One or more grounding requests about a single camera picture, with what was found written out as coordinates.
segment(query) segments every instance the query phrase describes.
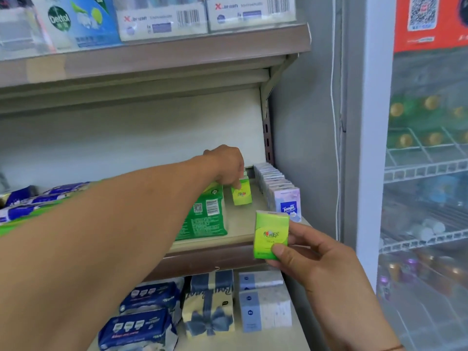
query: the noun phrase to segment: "barcode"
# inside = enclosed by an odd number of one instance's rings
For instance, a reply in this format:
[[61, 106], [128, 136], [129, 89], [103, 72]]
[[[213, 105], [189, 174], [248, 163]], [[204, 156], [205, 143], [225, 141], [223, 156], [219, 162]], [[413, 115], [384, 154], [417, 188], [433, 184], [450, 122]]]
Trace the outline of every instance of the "barcode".
[[219, 214], [219, 205], [217, 199], [206, 200], [206, 212], [208, 217], [211, 215]]
[[193, 205], [193, 211], [195, 213], [202, 213], [203, 212], [203, 204], [202, 203], [196, 203]]
[[289, 11], [289, 0], [267, 0], [268, 14]]
[[437, 25], [439, 0], [411, 0], [409, 13], [409, 31], [434, 29]]
[[198, 10], [177, 11], [177, 22], [180, 27], [199, 24], [200, 15]]

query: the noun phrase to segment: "red sign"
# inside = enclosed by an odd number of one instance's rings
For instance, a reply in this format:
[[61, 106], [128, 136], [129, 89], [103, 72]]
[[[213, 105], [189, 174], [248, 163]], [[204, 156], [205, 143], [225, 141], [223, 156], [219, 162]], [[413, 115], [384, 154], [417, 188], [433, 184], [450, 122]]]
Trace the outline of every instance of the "red sign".
[[398, 0], [395, 53], [468, 45], [468, 0]]

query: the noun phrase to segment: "dettol logo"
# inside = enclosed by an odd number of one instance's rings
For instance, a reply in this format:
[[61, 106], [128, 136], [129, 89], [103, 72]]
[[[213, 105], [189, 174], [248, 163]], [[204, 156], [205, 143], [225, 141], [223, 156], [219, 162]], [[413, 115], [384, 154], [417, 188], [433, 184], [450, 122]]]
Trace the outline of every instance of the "dettol logo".
[[66, 32], [70, 29], [71, 21], [68, 14], [63, 8], [52, 6], [48, 12], [49, 20], [55, 28], [62, 32]]

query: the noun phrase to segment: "wire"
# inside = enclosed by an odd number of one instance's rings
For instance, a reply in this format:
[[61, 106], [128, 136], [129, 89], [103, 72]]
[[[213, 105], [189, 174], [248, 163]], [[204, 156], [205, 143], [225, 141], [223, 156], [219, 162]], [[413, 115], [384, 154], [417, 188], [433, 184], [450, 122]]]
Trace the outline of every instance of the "wire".
[[336, 157], [336, 210], [335, 210], [335, 239], [341, 241], [340, 224], [339, 224], [339, 207], [341, 197], [341, 182], [340, 182], [340, 159], [338, 155], [338, 138], [336, 135], [336, 113], [335, 113], [335, 95], [333, 93], [333, 77], [335, 76], [335, 33], [336, 33], [336, 0], [332, 0], [332, 25], [331, 25], [331, 79], [330, 79], [330, 100], [331, 112], [333, 115], [333, 134], [335, 140], [335, 157]]

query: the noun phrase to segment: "green tissue pack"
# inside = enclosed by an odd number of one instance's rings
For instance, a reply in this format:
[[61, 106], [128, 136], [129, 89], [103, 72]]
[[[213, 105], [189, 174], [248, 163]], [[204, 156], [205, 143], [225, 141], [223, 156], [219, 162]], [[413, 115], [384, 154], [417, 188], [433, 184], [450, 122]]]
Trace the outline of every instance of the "green tissue pack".
[[248, 205], [252, 203], [252, 191], [250, 191], [250, 181], [247, 172], [244, 171], [244, 177], [240, 181], [241, 189], [231, 187], [234, 205]]
[[212, 183], [190, 209], [175, 240], [227, 235], [225, 212], [223, 186]]
[[257, 211], [255, 218], [254, 258], [277, 260], [273, 244], [288, 245], [289, 214]]

